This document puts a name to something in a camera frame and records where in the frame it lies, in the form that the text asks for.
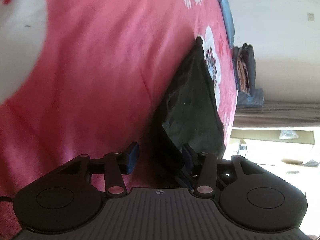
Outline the folded brown patterned garment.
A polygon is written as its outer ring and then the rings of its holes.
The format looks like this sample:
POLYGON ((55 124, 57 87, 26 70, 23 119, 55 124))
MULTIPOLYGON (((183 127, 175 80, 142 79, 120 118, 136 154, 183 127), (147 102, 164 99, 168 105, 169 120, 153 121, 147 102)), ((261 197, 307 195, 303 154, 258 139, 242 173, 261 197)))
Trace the folded brown patterned garment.
POLYGON ((247 66, 246 66, 240 53, 238 53, 238 55, 237 55, 236 69, 237 69, 237 73, 238 73, 240 91, 248 94, 250 91, 248 70, 247 70, 247 66))

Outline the wall power socket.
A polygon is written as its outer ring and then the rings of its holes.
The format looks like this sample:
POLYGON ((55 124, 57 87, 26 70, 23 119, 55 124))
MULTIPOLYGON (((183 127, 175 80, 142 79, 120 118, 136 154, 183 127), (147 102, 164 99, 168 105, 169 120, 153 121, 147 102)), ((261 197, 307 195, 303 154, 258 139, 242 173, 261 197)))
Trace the wall power socket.
POLYGON ((308 13, 308 21, 315 21, 314 14, 308 13))

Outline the blue flat pillow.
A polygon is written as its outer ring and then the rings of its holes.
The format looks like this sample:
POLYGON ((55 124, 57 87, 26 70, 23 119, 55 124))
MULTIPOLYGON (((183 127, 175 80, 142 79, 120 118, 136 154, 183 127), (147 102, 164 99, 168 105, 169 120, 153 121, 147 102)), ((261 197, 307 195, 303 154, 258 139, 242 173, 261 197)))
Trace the blue flat pillow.
POLYGON ((232 49, 234 47, 235 27, 234 27, 233 16, 231 13, 229 2, 228 0, 217 0, 217 1, 219 3, 221 13, 223 16, 229 48, 232 49))

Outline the folded dark blue garment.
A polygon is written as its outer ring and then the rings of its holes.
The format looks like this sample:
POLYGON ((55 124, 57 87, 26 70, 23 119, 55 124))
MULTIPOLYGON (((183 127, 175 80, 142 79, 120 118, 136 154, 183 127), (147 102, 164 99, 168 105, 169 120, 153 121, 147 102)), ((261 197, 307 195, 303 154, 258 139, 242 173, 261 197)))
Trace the folded dark blue garment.
POLYGON ((238 59, 239 49, 240 49, 239 47, 234 47, 233 55, 232 55, 234 78, 235 78, 235 85, 237 90, 240 90, 239 76, 238 76, 238 70, 237 70, 237 59, 238 59))

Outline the pink floral blanket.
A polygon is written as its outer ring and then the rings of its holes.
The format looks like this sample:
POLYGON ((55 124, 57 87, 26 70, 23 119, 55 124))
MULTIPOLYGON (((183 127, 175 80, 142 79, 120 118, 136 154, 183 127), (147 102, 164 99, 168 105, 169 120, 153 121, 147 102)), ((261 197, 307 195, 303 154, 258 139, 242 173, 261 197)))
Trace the pink floral blanket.
POLYGON ((1 195, 142 141, 197 36, 219 59, 228 139, 236 90, 218 0, 1 0, 1 195))

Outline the grey curtain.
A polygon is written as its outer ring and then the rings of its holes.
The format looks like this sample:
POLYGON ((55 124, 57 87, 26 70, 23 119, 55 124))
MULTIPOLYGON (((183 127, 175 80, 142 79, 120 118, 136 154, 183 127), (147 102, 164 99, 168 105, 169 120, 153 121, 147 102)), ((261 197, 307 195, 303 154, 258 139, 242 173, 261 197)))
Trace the grey curtain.
POLYGON ((236 128, 280 128, 319 126, 319 103, 265 101, 263 106, 238 108, 236 128))

